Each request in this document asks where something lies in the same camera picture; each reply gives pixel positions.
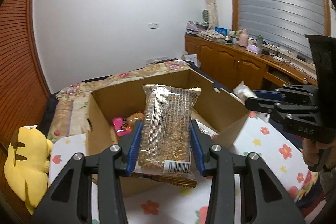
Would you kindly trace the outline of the person's right hand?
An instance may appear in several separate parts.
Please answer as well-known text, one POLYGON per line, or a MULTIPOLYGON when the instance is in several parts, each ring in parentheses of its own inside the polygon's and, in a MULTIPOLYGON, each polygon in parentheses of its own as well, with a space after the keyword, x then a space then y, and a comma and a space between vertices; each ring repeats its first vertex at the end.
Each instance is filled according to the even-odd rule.
POLYGON ((335 140, 329 144, 313 141, 310 139, 303 140, 303 159, 308 166, 313 166, 319 162, 319 150, 330 148, 329 156, 325 162, 327 169, 335 167, 335 140))

